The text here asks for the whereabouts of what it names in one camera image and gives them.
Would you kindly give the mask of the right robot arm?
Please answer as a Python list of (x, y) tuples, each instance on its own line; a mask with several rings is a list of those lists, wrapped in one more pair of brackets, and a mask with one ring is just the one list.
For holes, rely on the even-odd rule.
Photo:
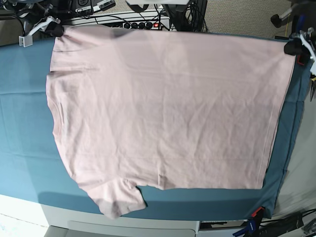
[(64, 33), (61, 17), (58, 16), (54, 0), (2, 0), (1, 21), (15, 20), (22, 27), (22, 36), (32, 36), (41, 32), (50, 37), (60, 37)]

